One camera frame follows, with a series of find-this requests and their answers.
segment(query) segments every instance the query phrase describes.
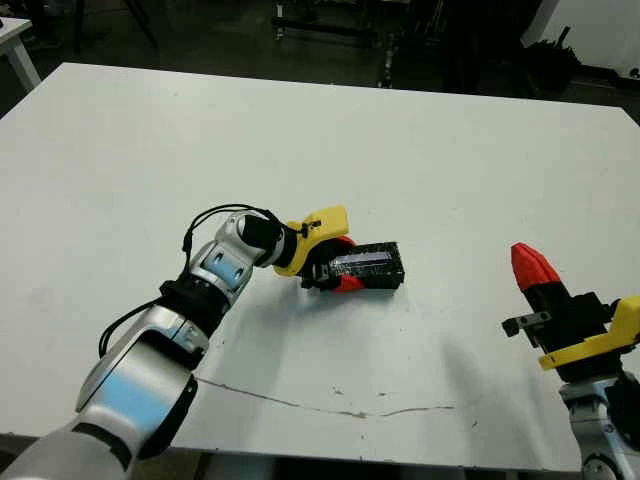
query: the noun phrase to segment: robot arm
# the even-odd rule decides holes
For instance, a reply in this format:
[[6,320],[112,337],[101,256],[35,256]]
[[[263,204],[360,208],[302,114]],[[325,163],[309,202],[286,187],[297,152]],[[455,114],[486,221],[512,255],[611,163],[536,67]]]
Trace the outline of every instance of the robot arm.
[[[315,271],[310,265],[319,262],[314,249],[326,250],[323,242],[348,230],[343,207],[321,210],[289,226],[266,210],[245,208],[229,215],[214,240],[191,259],[194,228],[213,213],[230,211],[229,207],[194,219],[185,235],[187,262],[178,279],[160,287],[159,299],[123,317],[142,311],[110,350],[101,339],[101,359],[82,385],[76,417],[35,442],[0,475],[1,480],[128,478],[137,458],[157,455],[171,443],[198,388],[191,372],[249,282],[253,267],[273,265],[277,273],[303,276],[304,281],[303,270]],[[391,244],[373,245],[376,258],[380,245]],[[382,260],[362,262],[356,261],[361,253],[349,257],[349,251],[341,250],[347,257],[336,275],[357,271],[363,286],[373,282],[371,286],[377,288],[396,288],[404,272],[397,248],[394,252],[393,258],[387,253]],[[331,260],[326,252],[325,260]],[[330,288],[337,279],[307,281]]]
[[511,261],[534,313],[502,325],[510,337],[524,330],[545,353],[542,368],[556,369],[565,382],[560,396],[580,447],[583,477],[640,478],[640,384],[620,361],[640,341],[640,297],[609,306],[593,292],[571,296],[549,262],[522,243],[512,247]]

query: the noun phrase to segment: metal stand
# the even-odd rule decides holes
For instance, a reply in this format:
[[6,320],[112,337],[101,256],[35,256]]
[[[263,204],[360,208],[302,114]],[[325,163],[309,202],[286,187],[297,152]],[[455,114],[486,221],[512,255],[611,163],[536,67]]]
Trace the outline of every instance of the metal stand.
[[284,37],[285,28],[295,28],[298,30],[309,30],[313,32],[325,32],[336,35],[343,35],[348,37],[363,38],[371,42],[375,42],[378,38],[377,33],[373,30],[373,18],[378,5],[378,0],[364,0],[363,1],[363,15],[362,15],[362,27],[344,27],[340,25],[328,24],[317,22],[317,15],[313,11],[311,2],[305,1],[305,7],[307,14],[303,19],[294,20],[287,18],[284,14],[284,0],[276,0],[276,14],[271,18],[271,25],[275,31],[275,39],[281,40]]

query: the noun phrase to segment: table surface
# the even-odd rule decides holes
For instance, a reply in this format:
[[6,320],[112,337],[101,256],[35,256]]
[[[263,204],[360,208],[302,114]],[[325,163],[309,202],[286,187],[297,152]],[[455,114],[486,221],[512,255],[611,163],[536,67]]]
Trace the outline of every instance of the table surface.
[[15,37],[31,26],[31,20],[24,18],[0,17],[0,20],[2,20],[3,24],[2,27],[0,27],[0,43]]
[[617,108],[63,64],[0,121],[0,432],[71,418],[100,332],[175,278],[194,213],[343,204],[356,241],[399,243],[404,285],[257,269],[174,444],[576,470],[557,375],[500,327],[529,311],[509,247],[574,293],[637,294],[638,151]]

